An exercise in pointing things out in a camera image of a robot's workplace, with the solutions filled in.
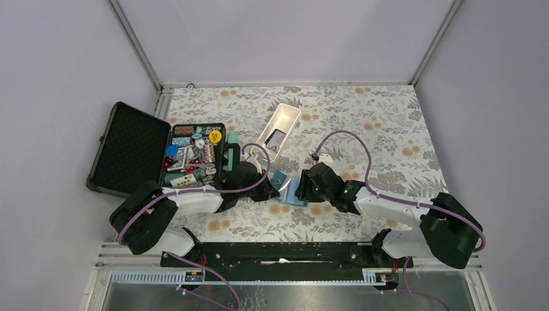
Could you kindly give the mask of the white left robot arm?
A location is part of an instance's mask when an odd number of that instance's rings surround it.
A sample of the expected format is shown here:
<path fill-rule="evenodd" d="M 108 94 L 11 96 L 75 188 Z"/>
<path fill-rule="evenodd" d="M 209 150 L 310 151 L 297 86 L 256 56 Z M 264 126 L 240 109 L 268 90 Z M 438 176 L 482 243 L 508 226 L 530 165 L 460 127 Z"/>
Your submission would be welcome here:
<path fill-rule="evenodd" d="M 242 161 L 217 185 L 173 189 L 147 181 L 111 213 L 109 223 L 118 234 L 117 242 L 131 254 L 170 252 L 185 266 L 193 266 L 199 262 L 201 250 L 191 233 L 171 225 L 174 218 L 219 213 L 233 208 L 240 199 L 263 202 L 279 195 L 266 170 Z"/>

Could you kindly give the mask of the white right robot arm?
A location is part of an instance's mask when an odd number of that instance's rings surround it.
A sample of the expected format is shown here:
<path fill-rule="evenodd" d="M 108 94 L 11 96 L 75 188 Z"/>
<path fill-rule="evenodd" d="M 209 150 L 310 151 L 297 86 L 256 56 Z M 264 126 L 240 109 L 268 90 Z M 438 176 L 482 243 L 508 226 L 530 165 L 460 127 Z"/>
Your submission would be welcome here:
<path fill-rule="evenodd" d="M 295 196 L 301 201 L 328 202 L 342 213 L 376 216 L 409 226 L 406 231 L 384 229 L 376 234 L 371 257 L 381 267 L 403 257 L 418 257 L 464 269 L 482 241 L 482 226 L 448 193 L 441 192 L 429 202 L 390 196 L 363 181 L 343 180 L 325 163 L 302 171 Z"/>

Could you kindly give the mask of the blue leather card holder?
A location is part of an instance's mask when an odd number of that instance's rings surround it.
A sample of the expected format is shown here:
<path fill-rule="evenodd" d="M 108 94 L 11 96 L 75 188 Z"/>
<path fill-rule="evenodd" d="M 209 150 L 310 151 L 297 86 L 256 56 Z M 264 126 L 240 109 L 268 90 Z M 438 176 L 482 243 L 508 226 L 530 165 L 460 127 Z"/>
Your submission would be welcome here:
<path fill-rule="evenodd" d="M 279 193 L 276 200 L 286 205 L 307 207 L 308 202 L 299 199 L 295 194 L 299 186 L 299 181 L 300 180 L 296 177 L 289 176 L 279 170 L 275 170 L 271 178 L 271 185 Z"/>

